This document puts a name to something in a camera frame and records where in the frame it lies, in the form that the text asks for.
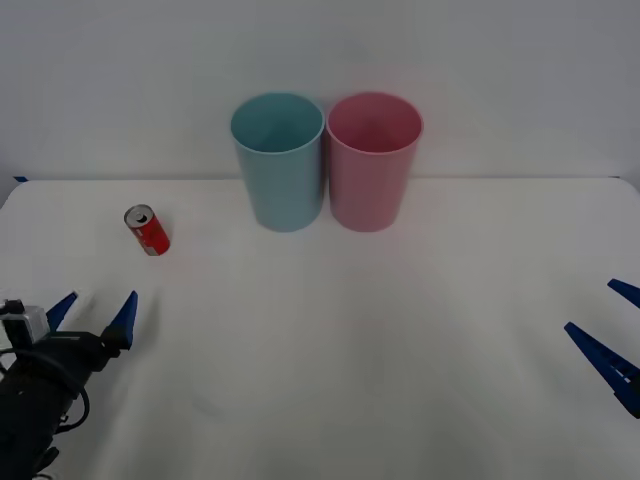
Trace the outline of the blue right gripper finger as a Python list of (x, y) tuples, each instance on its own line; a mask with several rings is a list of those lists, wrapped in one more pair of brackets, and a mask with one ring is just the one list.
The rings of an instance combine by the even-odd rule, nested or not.
[(611, 279), (607, 286), (628, 301), (640, 301), (640, 288), (618, 279)]
[(612, 389), (619, 403), (639, 418), (639, 368), (572, 322), (564, 330), (586, 359)]

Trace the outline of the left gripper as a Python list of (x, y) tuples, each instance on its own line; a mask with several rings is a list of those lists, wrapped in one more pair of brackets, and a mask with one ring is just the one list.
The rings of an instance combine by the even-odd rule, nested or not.
[[(55, 332), (77, 300), (72, 291), (46, 312), (49, 330)], [(12, 346), (17, 367), (10, 372), (46, 381), (78, 396), (93, 373), (130, 350), (137, 314), (138, 293), (132, 291), (100, 336), (88, 332), (57, 332), (27, 345)]]

